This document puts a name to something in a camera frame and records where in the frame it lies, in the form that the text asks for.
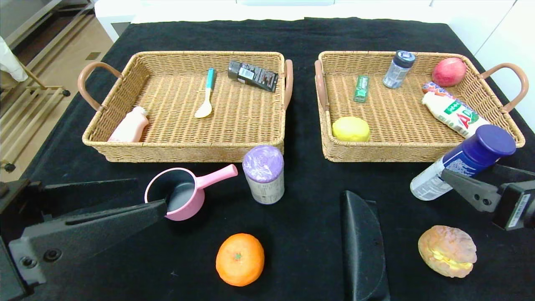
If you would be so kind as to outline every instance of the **blue spray can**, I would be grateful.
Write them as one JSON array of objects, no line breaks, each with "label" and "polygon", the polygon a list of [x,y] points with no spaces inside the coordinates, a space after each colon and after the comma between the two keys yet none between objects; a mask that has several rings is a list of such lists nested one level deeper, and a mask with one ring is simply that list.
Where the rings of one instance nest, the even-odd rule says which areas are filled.
[{"label": "blue spray can", "polygon": [[508,132],[492,124],[482,125],[472,137],[412,179],[410,191],[420,200],[434,200],[452,189],[440,178],[445,168],[473,177],[515,150],[515,141]]}]

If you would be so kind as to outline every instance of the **orange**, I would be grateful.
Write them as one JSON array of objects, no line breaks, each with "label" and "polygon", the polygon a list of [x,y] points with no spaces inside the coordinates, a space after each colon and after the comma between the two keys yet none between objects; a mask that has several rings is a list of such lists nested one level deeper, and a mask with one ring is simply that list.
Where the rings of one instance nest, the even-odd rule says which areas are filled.
[{"label": "orange", "polygon": [[226,283],[243,287],[260,277],[264,269],[264,249],[251,234],[227,238],[216,256],[216,270]]}]

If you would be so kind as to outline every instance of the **leather basket handle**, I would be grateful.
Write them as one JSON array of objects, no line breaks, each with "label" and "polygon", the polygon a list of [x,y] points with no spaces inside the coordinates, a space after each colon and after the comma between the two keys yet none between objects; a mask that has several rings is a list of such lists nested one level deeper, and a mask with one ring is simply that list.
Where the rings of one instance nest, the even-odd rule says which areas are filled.
[{"label": "leather basket handle", "polygon": [[93,99],[93,97],[91,97],[91,95],[89,95],[89,93],[86,90],[86,80],[88,76],[91,74],[91,72],[93,72],[93,70],[97,67],[102,67],[110,71],[117,78],[124,78],[124,77],[121,74],[121,72],[117,71],[112,66],[106,63],[102,63],[102,62],[92,62],[89,65],[85,66],[80,72],[80,75],[78,76],[78,92],[80,92],[80,95],[82,95],[83,99],[85,99],[87,103],[89,103],[91,107],[95,109],[95,111],[102,111],[104,107],[101,106],[98,102],[96,102],[96,100]]},{"label": "leather basket handle", "polygon": [[323,78],[323,66],[318,60],[314,62],[316,69],[316,90],[318,90],[319,103],[322,105],[324,111],[328,111],[327,91],[325,90],[325,79]]},{"label": "leather basket handle", "polygon": [[292,99],[292,92],[294,90],[294,63],[291,59],[287,59],[284,64],[284,73],[286,73],[286,90],[284,94],[284,110],[288,108],[290,99]]},{"label": "leather basket handle", "polygon": [[513,99],[511,102],[503,106],[503,110],[505,112],[511,112],[511,110],[513,110],[514,107],[520,102],[520,100],[522,100],[526,96],[526,94],[528,93],[528,89],[530,88],[530,84],[528,82],[528,77],[526,76],[526,73],[524,73],[524,71],[515,64],[502,63],[486,72],[481,73],[479,77],[486,79],[487,77],[491,76],[492,73],[502,68],[509,68],[513,70],[513,72],[516,73],[516,76],[518,76],[518,78],[520,79],[520,85],[521,85],[520,93],[518,94],[518,96],[515,97],[515,99]]}]

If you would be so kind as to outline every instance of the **bread roll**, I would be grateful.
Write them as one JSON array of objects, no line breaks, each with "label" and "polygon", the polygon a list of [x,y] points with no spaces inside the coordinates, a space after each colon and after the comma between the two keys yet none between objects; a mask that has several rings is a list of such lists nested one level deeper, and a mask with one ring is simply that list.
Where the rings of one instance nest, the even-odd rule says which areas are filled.
[{"label": "bread roll", "polygon": [[425,263],[447,277],[464,278],[477,260],[476,245],[458,228],[435,225],[418,240],[418,250]]}]

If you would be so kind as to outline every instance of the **pink pot handle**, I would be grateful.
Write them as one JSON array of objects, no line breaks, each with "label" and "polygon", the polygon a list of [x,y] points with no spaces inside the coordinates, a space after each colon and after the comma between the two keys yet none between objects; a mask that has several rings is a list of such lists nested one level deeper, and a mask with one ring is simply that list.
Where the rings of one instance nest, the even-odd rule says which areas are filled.
[{"label": "pink pot handle", "polygon": [[238,175],[238,170],[234,164],[230,164],[227,167],[221,168],[218,171],[214,171],[209,175],[198,177],[195,181],[197,182],[197,189],[204,189],[214,183],[223,181],[228,178],[232,178]]}]

